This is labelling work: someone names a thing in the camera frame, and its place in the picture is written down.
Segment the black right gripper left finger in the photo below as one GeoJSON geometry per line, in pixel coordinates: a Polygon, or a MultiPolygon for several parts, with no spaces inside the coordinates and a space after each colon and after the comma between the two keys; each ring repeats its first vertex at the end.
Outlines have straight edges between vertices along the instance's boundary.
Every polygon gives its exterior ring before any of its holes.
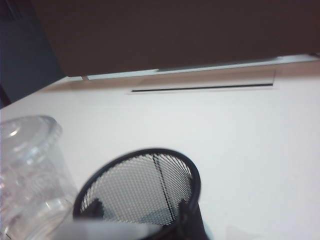
{"type": "Polygon", "coordinates": [[[104,206],[98,198],[94,199],[87,207],[87,216],[93,219],[104,218],[104,206]]]}

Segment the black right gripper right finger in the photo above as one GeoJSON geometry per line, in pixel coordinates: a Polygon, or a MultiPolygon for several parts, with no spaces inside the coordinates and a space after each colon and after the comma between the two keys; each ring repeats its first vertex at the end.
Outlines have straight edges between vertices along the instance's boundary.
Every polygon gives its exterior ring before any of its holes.
{"type": "Polygon", "coordinates": [[[179,239],[208,239],[198,203],[195,206],[190,206],[185,200],[179,203],[179,239]]]}

